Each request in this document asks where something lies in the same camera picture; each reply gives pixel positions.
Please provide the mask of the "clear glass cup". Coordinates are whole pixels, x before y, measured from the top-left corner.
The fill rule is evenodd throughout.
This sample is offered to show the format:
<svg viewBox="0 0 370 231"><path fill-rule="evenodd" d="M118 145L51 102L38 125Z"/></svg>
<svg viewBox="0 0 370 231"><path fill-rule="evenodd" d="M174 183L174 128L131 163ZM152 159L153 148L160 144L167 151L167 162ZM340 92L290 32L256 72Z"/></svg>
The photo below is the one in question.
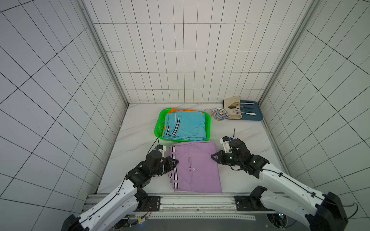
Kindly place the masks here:
<svg viewBox="0 0 370 231"><path fill-rule="evenodd" d="M209 116L213 116L213 110L211 109L205 109L204 112L207 113Z"/></svg>

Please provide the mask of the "orange pants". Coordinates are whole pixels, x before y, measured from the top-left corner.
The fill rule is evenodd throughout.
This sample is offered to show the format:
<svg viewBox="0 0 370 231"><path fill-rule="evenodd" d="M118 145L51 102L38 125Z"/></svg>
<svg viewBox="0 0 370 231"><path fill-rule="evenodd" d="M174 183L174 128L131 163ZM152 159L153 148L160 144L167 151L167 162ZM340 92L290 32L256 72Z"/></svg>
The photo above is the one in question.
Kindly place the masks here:
<svg viewBox="0 0 370 231"><path fill-rule="evenodd" d="M192 111L189 109L179 109L179 108L171 108L168 113L177 112L177 111Z"/></svg>

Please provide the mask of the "teal striped pants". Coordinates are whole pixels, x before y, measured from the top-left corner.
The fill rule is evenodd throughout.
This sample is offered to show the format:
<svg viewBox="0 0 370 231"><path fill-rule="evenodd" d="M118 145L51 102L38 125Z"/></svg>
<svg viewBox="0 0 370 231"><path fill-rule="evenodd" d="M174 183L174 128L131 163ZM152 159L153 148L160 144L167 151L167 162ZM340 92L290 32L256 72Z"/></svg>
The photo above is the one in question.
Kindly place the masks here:
<svg viewBox="0 0 370 231"><path fill-rule="evenodd" d="M205 114L198 111L169 112L164 119L162 137L184 141L205 141Z"/></svg>

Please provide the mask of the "green plastic basket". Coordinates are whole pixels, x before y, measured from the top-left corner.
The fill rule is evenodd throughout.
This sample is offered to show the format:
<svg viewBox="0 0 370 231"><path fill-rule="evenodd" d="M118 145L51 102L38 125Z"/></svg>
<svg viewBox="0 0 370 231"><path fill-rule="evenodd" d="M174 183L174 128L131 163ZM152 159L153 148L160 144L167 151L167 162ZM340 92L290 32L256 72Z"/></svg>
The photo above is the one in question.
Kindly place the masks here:
<svg viewBox="0 0 370 231"><path fill-rule="evenodd" d="M184 141L184 140L176 140L176 139L164 139L162 137L162 134L163 134L163 129L164 129L164 119L165 119L165 116L168 114L168 111L170 110L171 108L166 108L164 110L162 110L158 116L158 120L157 120L157 123L155 125L155 129L154 129L154 134L156 137L159 137L163 140L167 140L167 141ZM205 114L205 119L206 119L206 134L207 134L207 138L205 141L208 141L210 139L210 135L211 135L211 117L205 113L205 112L202 112Z"/></svg>

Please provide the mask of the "patterned ceramic bowl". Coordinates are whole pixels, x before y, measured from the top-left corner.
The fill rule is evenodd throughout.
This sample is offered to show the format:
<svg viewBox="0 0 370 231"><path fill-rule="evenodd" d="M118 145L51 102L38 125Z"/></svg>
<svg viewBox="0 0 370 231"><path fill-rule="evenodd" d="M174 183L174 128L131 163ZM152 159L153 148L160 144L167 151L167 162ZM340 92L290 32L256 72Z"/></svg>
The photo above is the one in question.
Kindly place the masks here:
<svg viewBox="0 0 370 231"><path fill-rule="evenodd" d="M227 119L228 113L225 109L216 108L213 110L213 118L217 121L223 121Z"/></svg>

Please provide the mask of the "purple pants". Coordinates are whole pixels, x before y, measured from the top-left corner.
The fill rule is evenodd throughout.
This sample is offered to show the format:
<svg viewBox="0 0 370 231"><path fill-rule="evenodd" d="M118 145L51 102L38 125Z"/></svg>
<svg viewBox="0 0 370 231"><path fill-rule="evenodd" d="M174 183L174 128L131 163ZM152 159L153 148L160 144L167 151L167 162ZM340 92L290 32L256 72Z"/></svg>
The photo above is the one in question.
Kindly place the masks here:
<svg viewBox="0 0 370 231"><path fill-rule="evenodd" d="M217 147L212 141L173 145L167 156L179 163L168 175L175 192L221 193L218 164L211 159Z"/></svg>

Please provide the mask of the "dark teal tray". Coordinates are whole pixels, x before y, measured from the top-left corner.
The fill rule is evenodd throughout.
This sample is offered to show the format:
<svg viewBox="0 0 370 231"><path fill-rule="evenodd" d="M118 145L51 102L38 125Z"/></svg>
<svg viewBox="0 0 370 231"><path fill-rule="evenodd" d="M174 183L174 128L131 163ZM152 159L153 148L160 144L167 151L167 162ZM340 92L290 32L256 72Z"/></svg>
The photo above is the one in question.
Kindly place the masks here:
<svg viewBox="0 0 370 231"><path fill-rule="evenodd" d="M253 105L240 105L248 108L241 108L241 112L250 112L250 113L256 113L255 116L242 114L241 120L247 120L247 121L261 121L263 120L263 115L260 110L259 104L255 101L240 101L240 103L247 103L247 102L253 102Z"/></svg>

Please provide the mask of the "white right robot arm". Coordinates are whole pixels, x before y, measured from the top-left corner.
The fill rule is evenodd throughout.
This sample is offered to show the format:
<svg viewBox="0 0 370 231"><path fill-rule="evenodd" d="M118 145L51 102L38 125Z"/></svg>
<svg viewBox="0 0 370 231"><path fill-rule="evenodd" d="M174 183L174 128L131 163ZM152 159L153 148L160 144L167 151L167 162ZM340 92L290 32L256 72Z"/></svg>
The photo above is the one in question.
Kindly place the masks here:
<svg viewBox="0 0 370 231"><path fill-rule="evenodd" d="M274 210L302 223L312 231L343 231L349 223L341 199L334 193L324 194L283 173L267 159L250 153L240 139L224 137L224 149L211 155L218 164L234 167L280 189L278 195L257 186L249 196L235 196L238 210Z"/></svg>

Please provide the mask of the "beige cutlery holder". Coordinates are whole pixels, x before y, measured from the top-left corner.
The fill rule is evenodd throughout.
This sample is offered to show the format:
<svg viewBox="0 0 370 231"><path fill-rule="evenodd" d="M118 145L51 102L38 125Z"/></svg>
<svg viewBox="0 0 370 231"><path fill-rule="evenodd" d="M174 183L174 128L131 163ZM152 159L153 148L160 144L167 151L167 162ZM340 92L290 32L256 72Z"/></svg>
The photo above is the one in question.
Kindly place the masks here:
<svg viewBox="0 0 370 231"><path fill-rule="evenodd" d="M239 96L233 96L225 98L223 101L224 109L227 112L227 119L240 120L242 119L242 113L239 109L238 103L240 102Z"/></svg>

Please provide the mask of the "aluminium mounting rail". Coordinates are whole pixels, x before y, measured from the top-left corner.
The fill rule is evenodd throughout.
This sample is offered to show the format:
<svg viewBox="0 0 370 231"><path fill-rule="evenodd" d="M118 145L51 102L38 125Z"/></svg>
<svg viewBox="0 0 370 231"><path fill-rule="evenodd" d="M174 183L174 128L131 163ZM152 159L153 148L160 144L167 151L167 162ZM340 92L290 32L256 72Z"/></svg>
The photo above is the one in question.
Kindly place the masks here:
<svg viewBox="0 0 370 231"><path fill-rule="evenodd" d="M101 201L107 195L95 194L93 197ZM162 195L147 195L146 206L139 206L135 211L266 211L273 208L283 210L293 206L296 206L298 211L305 214L315 215L317 211L316 202L311 192L299 192L298 194L291 195L290 198L286 198L264 187L257 187L250 194L165 193Z"/></svg>

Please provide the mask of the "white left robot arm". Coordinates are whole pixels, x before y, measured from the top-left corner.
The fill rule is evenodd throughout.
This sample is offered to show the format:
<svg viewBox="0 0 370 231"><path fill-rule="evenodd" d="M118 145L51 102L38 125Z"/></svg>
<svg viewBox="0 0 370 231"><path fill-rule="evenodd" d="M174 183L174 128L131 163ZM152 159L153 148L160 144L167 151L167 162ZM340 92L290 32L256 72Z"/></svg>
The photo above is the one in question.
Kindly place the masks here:
<svg viewBox="0 0 370 231"><path fill-rule="evenodd" d="M179 161L164 157L163 152L152 150L124 177L122 183L88 211L78 217L70 215L63 222L63 231L108 231L123 217L147 204L147 193L143 190L151 178L171 172Z"/></svg>

